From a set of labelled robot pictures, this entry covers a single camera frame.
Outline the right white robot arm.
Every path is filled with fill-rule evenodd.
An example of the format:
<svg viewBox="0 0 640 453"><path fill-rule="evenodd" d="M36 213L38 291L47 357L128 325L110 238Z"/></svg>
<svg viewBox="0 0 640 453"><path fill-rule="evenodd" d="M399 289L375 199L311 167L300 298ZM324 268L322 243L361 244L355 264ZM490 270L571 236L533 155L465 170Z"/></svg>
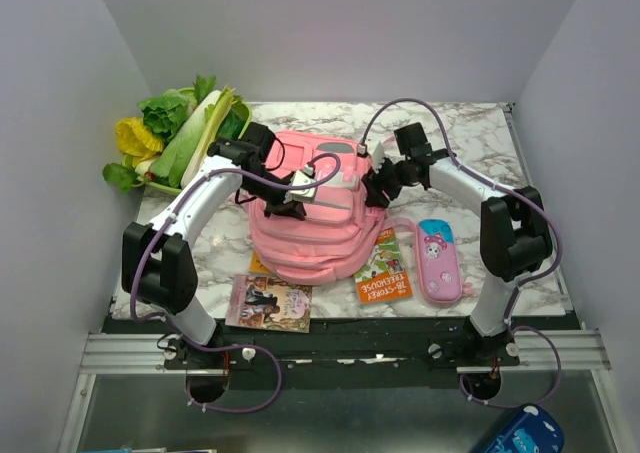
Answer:
<svg viewBox="0 0 640 453"><path fill-rule="evenodd" d="M384 148L363 138L358 154L371 160L363 176L368 206L387 208L404 187L420 185L445 193L480 220L480 255L486 276L480 298L469 317L475 331L460 340L460 352L469 363L480 365L496 353L493 337L505 333L521 288L544 278L557 267L543 269L552 255L561 255L553 227L533 187L510 189L458 160L445 130L444 147L436 150L421 124L394 132L404 158L391 161Z"/></svg>

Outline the pink school backpack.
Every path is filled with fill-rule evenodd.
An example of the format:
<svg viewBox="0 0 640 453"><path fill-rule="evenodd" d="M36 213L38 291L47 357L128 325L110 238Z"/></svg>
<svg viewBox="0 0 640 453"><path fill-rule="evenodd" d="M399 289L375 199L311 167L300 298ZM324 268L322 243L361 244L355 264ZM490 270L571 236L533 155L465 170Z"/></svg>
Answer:
<svg viewBox="0 0 640 453"><path fill-rule="evenodd" d="M311 159L337 154L339 173L317 188L312 203L304 205L303 221L289 217L266 218L265 202L245 205L250 238L260 261L278 278L301 285L323 285L355 274L369 259L379 233L388 221L382 208L365 205L363 176L371 168L369 155L358 154L358 143L305 132L280 131L267 165L284 177Z"/></svg>

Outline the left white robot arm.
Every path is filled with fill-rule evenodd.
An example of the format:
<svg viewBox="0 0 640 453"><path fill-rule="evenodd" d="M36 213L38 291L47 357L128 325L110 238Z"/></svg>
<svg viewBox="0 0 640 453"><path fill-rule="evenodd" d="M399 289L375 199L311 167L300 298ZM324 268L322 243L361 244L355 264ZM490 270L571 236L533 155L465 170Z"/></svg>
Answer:
<svg viewBox="0 0 640 453"><path fill-rule="evenodd" d="M198 276L192 249L204 226L229 196L240 189L262 199L276 212L303 217L297 201L288 202L292 186L301 187L315 176L303 162L285 177L272 174L266 160L279 141L266 126L249 125L239 140L217 139L208 148L196 176L154 219L131 223L123 233L122 289L130 294L130 312L136 303L155 308L152 317L172 324L191 340L187 355L201 368L214 366L222 353L213 337L216 321L196 298Z"/></svg>

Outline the pink cartoon pencil case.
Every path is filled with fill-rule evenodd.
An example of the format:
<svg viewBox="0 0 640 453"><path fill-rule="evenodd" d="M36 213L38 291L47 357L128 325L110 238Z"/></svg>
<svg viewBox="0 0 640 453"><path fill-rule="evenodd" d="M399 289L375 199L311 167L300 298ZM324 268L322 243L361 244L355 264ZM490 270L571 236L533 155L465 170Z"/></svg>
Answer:
<svg viewBox="0 0 640 453"><path fill-rule="evenodd" d="M472 296L472 284L462 280L451 226L441 219L425 219L416 224L414 233L416 272L423 297L443 306Z"/></svg>

